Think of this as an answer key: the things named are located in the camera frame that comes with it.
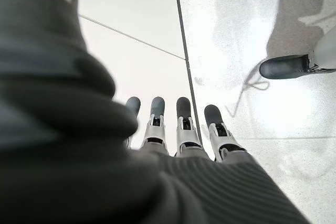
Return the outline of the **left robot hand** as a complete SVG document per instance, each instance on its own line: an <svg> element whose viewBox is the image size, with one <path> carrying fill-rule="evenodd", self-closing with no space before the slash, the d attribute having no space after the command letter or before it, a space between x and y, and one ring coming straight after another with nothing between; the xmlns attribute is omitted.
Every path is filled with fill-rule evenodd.
<svg viewBox="0 0 336 224"><path fill-rule="evenodd" d="M127 149L138 124L115 88L78 0L1 0L1 222L307 222L245 151Z"/></svg>

